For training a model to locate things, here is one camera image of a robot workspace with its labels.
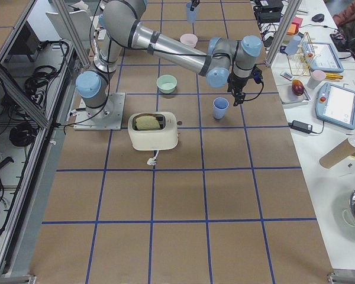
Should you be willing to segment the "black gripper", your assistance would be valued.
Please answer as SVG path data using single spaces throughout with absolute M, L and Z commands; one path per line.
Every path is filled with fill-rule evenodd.
M 191 8 L 196 8 L 200 4 L 200 0 L 191 0 Z M 227 92 L 232 93 L 234 97 L 234 106 L 238 106 L 245 101 L 245 93 L 243 88 L 249 79 L 253 79 L 256 84 L 260 84 L 263 80 L 262 70 L 254 65 L 251 69 L 242 69 L 234 65 L 227 79 Z

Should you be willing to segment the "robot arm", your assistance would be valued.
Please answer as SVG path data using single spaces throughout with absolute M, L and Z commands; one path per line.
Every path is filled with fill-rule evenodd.
M 206 79 L 212 88 L 227 86 L 234 97 L 234 106 L 246 101 L 243 88 L 249 79 L 264 84 L 262 71 L 256 60 L 262 41 L 254 35 L 242 40 L 213 37 L 204 53 L 176 41 L 159 31 L 151 30 L 140 21 L 146 11 L 147 1 L 110 1 L 101 16 L 106 29 L 105 44 L 92 70 L 81 73 L 76 79 L 76 89 L 91 117 L 111 110 L 109 83 L 111 67 L 116 67 L 122 49 L 145 51 L 190 70 Z

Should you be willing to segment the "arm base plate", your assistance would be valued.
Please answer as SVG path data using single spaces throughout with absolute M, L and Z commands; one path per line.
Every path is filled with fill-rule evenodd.
M 125 105 L 125 93 L 109 94 L 106 106 L 101 108 L 87 108 L 83 98 L 80 99 L 79 107 L 83 111 L 76 114 L 76 124 L 73 128 L 76 131 L 119 131 L 122 125 L 122 117 Z

